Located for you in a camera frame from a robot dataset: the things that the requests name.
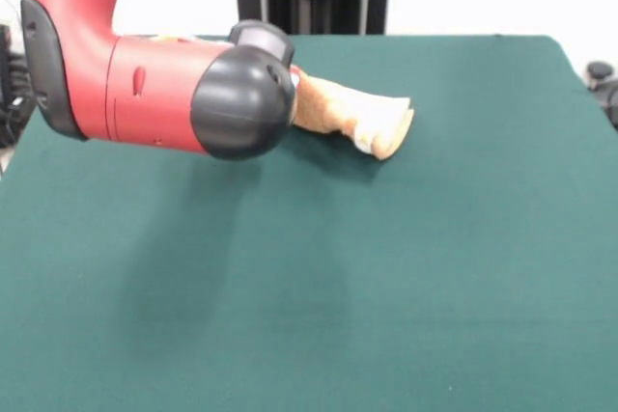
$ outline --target red robot arm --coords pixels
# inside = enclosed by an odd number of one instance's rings
[[[279,143],[295,112],[295,50],[281,30],[248,20],[225,42],[117,36],[115,5],[21,1],[32,87],[52,129],[226,159]]]

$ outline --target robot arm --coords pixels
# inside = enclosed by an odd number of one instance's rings
[[[22,0],[26,59],[47,124],[68,137],[209,153],[275,147],[295,114],[294,47],[245,20],[226,42],[112,31],[116,0]]]

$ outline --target green table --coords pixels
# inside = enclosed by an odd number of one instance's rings
[[[0,183],[0,410],[618,410],[618,141],[547,38],[297,38],[415,100],[380,164],[81,144]]]

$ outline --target green tablecloth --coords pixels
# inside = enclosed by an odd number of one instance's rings
[[[380,164],[81,144],[0,182],[0,410],[618,410],[618,141],[546,38],[297,38],[412,96]]]

